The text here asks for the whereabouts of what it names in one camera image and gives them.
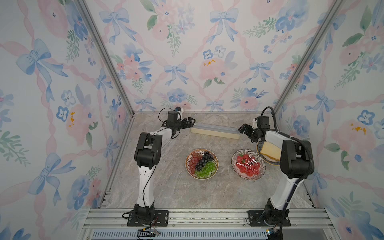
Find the cream plastic wrap dispenser box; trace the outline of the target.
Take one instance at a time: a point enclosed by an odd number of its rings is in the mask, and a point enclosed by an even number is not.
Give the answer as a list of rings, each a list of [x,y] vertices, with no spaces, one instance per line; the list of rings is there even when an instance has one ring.
[[[223,127],[210,124],[195,123],[191,133],[238,140],[240,132],[236,128]]]

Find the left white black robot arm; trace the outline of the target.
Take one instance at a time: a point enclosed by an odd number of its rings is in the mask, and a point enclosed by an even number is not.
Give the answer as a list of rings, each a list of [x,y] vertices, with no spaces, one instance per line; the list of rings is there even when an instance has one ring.
[[[151,226],[156,220],[153,174],[162,155],[163,143],[174,139],[183,129],[192,128],[196,120],[183,118],[183,109],[168,111],[167,120],[152,133],[140,133],[134,154],[139,170],[139,195],[131,214],[131,223]]]

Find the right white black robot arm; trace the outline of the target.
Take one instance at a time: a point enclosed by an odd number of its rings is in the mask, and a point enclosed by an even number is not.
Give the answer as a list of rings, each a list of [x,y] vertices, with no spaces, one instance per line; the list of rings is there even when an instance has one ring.
[[[293,136],[270,128],[269,117],[257,117],[254,125],[243,124],[238,128],[252,142],[268,142],[281,150],[280,169],[283,176],[268,199],[262,221],[268,226],[283,224],[289,214],[291,199],[303,180],[314,172],[312,145]]]

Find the slice of bread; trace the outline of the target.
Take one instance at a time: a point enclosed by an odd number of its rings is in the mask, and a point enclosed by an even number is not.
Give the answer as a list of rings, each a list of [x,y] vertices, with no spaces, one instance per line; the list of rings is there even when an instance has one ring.
[[[260,153],[269,159],[279,162],[281,159],[281,149],[269,142],[261,142]]]

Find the red strawberries pile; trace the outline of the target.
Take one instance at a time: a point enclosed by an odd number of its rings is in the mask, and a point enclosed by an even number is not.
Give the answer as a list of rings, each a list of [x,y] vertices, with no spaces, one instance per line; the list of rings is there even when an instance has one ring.
[[[248,177],[258,176],[260,174],[260,163],[257,162],[254,156],[248,154],[238,155],[235,166],[240,173],[246,174]]]

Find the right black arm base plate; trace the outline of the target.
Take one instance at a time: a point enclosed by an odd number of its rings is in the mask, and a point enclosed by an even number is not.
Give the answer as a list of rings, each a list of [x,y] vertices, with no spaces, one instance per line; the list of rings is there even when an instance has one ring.
[[[250,210],[247,214],[251,227],[279,226],[282,220],[282,211],[266,213],[264,210]]]

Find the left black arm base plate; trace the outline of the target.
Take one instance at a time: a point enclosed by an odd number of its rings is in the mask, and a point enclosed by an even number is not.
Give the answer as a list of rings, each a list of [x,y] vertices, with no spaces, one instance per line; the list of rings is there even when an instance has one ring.
[[[167,227],[169,213],[168,210],[145,211],[144,213],[138,213],[132,210],[129,212],[127,218],[127,226],[149,227],[150,225],[153,225],[155,227]]]

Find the aluminium mounting rail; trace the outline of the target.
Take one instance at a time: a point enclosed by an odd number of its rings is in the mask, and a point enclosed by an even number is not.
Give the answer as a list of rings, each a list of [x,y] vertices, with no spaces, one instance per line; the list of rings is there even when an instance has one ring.
[[[270,240],[268,227],[252,226],[254,216],[242,209],[173,209],[164,219],[144,230],[129,227],[126,209],[91,210],[79,240]],[[293,209],[291,223],[283,227],[285,240],[340,239],[325,209]]]

